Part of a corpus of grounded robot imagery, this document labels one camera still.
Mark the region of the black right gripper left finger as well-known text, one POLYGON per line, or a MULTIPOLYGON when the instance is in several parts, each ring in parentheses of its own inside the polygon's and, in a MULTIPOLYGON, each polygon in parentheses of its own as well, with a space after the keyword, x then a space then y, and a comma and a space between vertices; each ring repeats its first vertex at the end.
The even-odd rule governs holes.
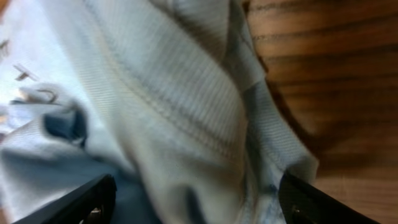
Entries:
POLYGON ((109 224, 116 191, 114 177, 103 174, 13 224, 109 224))

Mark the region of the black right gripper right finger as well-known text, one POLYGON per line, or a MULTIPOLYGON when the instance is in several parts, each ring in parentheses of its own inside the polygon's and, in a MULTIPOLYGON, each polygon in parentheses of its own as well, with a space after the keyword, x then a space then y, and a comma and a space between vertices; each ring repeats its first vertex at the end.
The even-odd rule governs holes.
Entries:
POLYGON ((281 179, 279 203, 287 224, 378 224, 290 173, 281 179))

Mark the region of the light blue t-shirt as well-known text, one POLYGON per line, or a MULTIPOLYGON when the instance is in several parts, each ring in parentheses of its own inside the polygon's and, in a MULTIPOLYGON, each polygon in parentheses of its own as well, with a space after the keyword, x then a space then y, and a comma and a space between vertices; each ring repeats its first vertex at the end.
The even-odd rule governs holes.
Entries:
POLYGON ((10 222, 111 174, 113 223, 283 223, 282 176, 318 167, 241 1, 9 1, 1 134, 10 222))

